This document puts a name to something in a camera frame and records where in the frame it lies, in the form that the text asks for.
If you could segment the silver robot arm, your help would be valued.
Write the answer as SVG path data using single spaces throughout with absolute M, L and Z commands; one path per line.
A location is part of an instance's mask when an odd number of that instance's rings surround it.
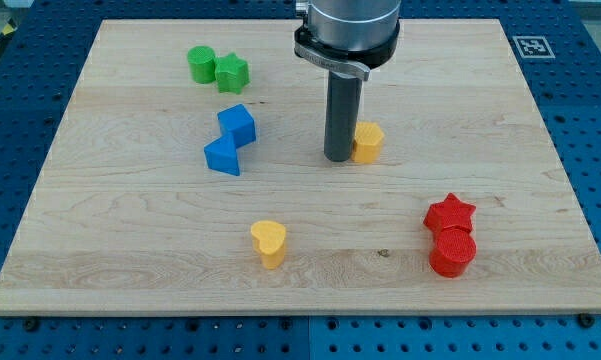
M 297 0 L 302 24 L 294 52 L 311 64 L 360 81 L 394 54 L 400 0 Z

